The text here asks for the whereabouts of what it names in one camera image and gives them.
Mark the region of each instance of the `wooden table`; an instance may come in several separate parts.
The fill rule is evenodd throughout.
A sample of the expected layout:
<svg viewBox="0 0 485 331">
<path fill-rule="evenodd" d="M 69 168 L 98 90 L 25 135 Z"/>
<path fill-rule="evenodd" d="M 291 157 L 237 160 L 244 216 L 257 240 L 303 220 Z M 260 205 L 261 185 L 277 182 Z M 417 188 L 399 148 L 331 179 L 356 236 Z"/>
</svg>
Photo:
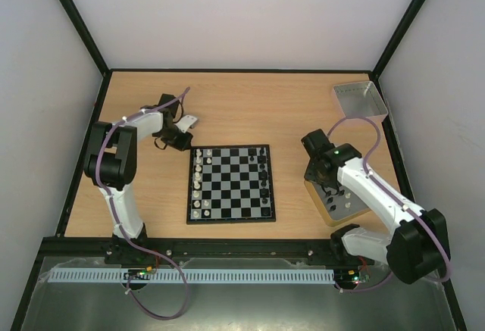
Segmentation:
<svg viewBox="0 0 485 331">
<path fill-rule="evenodd" d="M 363 80 L 368 80 L 366 74 L 115 72 L 100 120 L 117 121 L 143 105 L 157 104 L 162 93 L 179 95 L 191 86 L 186 114 L 200 118 L 192 130 L 193 145 L 271 146 L 275 223 L 186 225 L 189 152 L 160 151 L 151 139 L 139 143 L 133 185 L 150 237 L 323 239 L 337 228 L 322 220 L 303 185 L 308 156 L 300 139 L 318 128 L 328 131 L 341 118 L 330 97 L 333 85 Z M 375 138 L 374 129 L 363 123 L 342 125 L 332 141 L 350 142 L 365 153 Z M 398 188 L 385 139 L 370 163 Z M 372 212 L 352 222 L 369 230 L 385 229 Z M 111 236 L 112 231 L 105 200 L 83 176 L 66 236 Z"/>
</svg>

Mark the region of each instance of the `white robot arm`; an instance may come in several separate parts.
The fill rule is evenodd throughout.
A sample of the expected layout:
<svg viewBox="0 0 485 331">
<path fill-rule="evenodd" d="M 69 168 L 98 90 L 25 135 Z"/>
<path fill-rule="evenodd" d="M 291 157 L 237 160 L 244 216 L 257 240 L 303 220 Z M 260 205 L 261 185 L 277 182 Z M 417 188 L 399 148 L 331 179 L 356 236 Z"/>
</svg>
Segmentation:
<svg viewBox="0 0 485 331">
<path fill-rule="evenodd" d="M 172 100 L 174 96 L 163 95 L 158 104 Z M 136 172 L 136 145 L 147 136 L 160 138 L 165 144 L 181 151 L 190 148 L 192 134 L 188 133 L 189 128 L 194 127 L 199 119 L 192 115 L 181 117 L 176 123 L 174 117 L 177 113 L 179 103 L 171 105 L 166 109 L 156 112 L 147 112 L 143 108 L 135 119 L 125 125 L 121 125 L 114 132 L 114 139 L 111 146 L 115 147 L 116 153 L 105 152 L 103 154 L 100 175 L 102 182 L 108 187 L 111 195 L 105 189 L 99 187 L 103 194 L 108 208 L 112 196 L 114 208 L 123 224 L 123 228 L 130 239 L 137 239 L 144 230 L 143 221 L 138 213 L 133 194 L 133 178 Z M 85 174 L 95 181 L 95 163 L 98 157 L 102 141 L 110 130 L 110 123 L 97 122 L 93 124 L 91 136 L 89 137 L 88 153 L 84 162 Z M 120 238 L 123 235 L 110 211 L 114 223 L 113 234 Z"/>
<path fill-rule="evenodd" d="M 347 187 L 389 230 L 382 234 L 354 224 L 344 226 L 331 237 L 339 256 L 345 253 L 388 264 L 391 271 L 408 284 L 443 266 L 443 257 L 433 240 L 411 214 L 426 223 L 449 258 L 446 221 L 438 210 L 425 211 L 368 166 L 366 171 L 366 164 L 354 147 L 348 143 L 336 147 L 322 130 L 309 133 L 302 143 L 310 156 L 305 179 L 336 190 L 340 186 Z"/>
</svg>

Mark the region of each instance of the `black metal frame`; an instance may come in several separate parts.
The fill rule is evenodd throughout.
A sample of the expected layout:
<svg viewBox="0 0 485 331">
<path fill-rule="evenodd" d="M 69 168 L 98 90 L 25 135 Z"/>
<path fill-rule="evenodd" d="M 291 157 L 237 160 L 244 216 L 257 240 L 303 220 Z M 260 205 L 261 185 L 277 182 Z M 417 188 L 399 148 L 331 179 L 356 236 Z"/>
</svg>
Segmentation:
<svg viewBox="0 0 485 331">
<path fill-rule="evenodd" d="M 65 238 L 64 232 L 69 220 L 70 210 L 74 203 L 74 199 L 79 187 L 80 178 L 83 173 L 83 158 L 86 153 L 87 138 L 89 138 L 90 127 L 98 120 L 103 106 L 103 102 L 108 90 L 111 75 L 115 71 L 135 71 L 135 72 L 212 72 L 212 73 L 366 73 L 370 79 L 376 84 L 379 93 L 383 95 L 379 77 L 384 68 L 389 63 L 391 57 L 396 51 L 399 43 L 406 34 L 412 21 L 417 16 L 421 6 L 425 0 L 412 0 L 408 6 L 404 16 L 402 17 L 396 31 L 387 44 L 383 54 L 377 62 L 373 71 L 369 70 L 227 70 L 227 69 L 108 69 L 101 53 L 99 52 L 87 26 L 79 14 L 73 0 L 59 0 L 67 15 L 71 19 L 86 48 L 92 56 L 92 59 L 98 66 L 104 79 L 99 90 L 98 99 L 95 104 L 91 119 L 89 121 L 89 129 L 86 133 L 83 146 L 81 148 L 80 156 L 74 171 L 73 179 L 67 194 L 64 209 L 61 214 L 61 219 L 58 224 L 56 236 L 44 238 L 39 249 L 39 253 L 35 259 L 32 271 L 27 281 L 22 299 L 20 301 L 17 314 L 12 324 L 12 330 L 19 330 L 25 318 L 28 304 L 32 296 L 36 281 L 39 275 L 42 261 L 47 256 L 70 256 L 70 257 L 104 257 L 106 249 L 111 244 L 111 238 Z M 383 121 L 383 131 L 386 136 L 387 145 L 389 146 L 390 156 L 393 161 L 394 170 L 399 183 L 399 188 L 404 196 L 414 199 L 411 191 L 411 186 L 405 172 L 402 155 L 399 150 L 399 145 L 396 141 L 396 135 L 389 118 Z M 199 257 L 207 256 L 218 257 L 227 256 L 225 254 L 232 253 L 231 256 L 252 257 L 252 258 L 268 258 L 274 256 L 278 258 L 288 259 L 306 259 L 310 264 L 325 264 L 329 268 L 338 269 L 343 267 L 348 269 L 357 264 L 350 261 L 348 264 L 342 265 L 340 262 L 335 262 L 331 252 L 327 249 L 328 239 L 317 240 L 245 240 L 245 239 L 150 239 L 151 245 L 159 250 L 170 249 L 174 258 L 183 259 L 185 252 L 192 252 Z M 461 331 L 466 330 L 465 321 L 463 319 L 458 301 L 453 290 L 451 280 L 444 283 L 446 297 L 450 306 L 455 326 Z"/>
</svg>

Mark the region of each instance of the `chessboard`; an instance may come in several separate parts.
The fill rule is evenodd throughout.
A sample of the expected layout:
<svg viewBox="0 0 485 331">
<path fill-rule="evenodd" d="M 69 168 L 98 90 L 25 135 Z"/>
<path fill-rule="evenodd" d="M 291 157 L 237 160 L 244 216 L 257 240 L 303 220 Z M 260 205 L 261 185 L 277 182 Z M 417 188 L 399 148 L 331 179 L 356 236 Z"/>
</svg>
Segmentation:
<svg viewBox="0 0 485 331">
<path fill-rule="evenodd" d="M 191 148 L 188 224 L 275 220 L 269 145 Z"/>
</svg>

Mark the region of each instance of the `white wall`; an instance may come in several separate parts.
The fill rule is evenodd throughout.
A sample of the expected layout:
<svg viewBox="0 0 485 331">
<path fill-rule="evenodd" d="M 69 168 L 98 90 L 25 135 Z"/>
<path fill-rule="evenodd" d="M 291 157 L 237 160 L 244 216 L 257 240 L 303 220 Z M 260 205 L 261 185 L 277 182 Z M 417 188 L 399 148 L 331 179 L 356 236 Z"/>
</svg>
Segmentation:
<svg viewBox="0 0 485 331">
<path fill-rule="evenodd" d="M 74 0 L 109 67 L 371 70 L 411 0 Z"/>
<path fill-rule="evenodd" d="M 448 223 L 452 278 L 483 329 L 485 0 L 427 0 L 381 78 L 418 202 Z"/>
<path fill-rule="evenodd" d="M 54 235 L 101 75 L 58 0 L 0 0 L 0 329 Z"/>
</svg>

